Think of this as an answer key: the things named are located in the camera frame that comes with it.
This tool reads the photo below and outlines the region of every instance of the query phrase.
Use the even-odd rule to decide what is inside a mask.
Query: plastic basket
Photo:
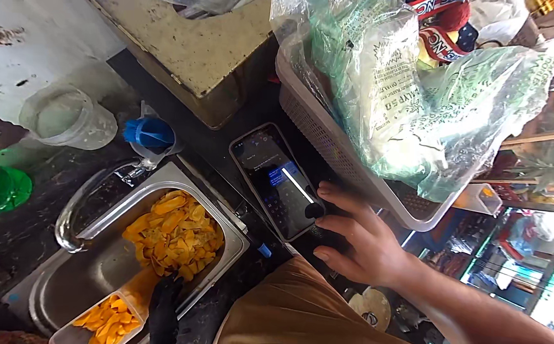
[[[286,114],[330,167],[371,203],[391,211],[406,228],[433,229],[459,193],[452,193],[444,203],[428,201],[408,185],[381,179],[362,165],[349,137],[298,79],[286,58],[289,47],[287,42],[282,44],[275,61],[282,83],[280,104]]]

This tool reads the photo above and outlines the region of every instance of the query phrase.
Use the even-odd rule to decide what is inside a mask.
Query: blue brush
[[[126,122],[124,140],[144,147],[169,147],[175,142],[175,135],[165,121],[145,117]]]

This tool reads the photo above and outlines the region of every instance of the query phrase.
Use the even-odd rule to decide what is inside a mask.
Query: metal sink
[[[223,229],[225,242],[216,259],[185,285],[177,318],[192,308],[241,257],[249,242],[229,220],[234,215],[214,205],[169,162],[78,235],[94,239],[87,252],[69,254],[60,250],[42,267],[29,296],[29,313],[42,332],[55,332],[141,271],[135,246],[123,239],[121,233],[138,216],[149,212],[162,195],[174,189],[188,191],[206,208]],[[130,343],[143,340],[142,334],[145,333]]]

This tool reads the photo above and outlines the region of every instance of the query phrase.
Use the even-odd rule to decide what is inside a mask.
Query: brown shorts
[[[232,306],[214,344],[234,343],[406,342],[367,324],[297,255]]]

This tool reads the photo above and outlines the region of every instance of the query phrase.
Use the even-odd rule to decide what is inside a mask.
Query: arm
[[[327,215],[317,225],[337,232],[354,251],[319,246],[314,254],[354,282],[386,286],[432,320],[451,343],[554,343],[554,332],[531,317],[426,266],[398,244],[368,204],[322,182],[317,194],[351,214]]]

